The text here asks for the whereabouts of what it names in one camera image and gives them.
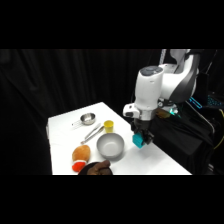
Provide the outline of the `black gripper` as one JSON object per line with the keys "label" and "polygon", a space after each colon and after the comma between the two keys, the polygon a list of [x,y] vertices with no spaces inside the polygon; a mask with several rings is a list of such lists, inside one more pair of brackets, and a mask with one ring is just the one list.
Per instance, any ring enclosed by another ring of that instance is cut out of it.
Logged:
{"label": "black gripper", "polygon": [[147,145],[149,145],[154,139],[154,135],[150,131],[150,128],[151,121],[143,121],[135,118],[131,122],[131,130],[133,131],[134,135],[140,133],[144,137],[144,143]]}

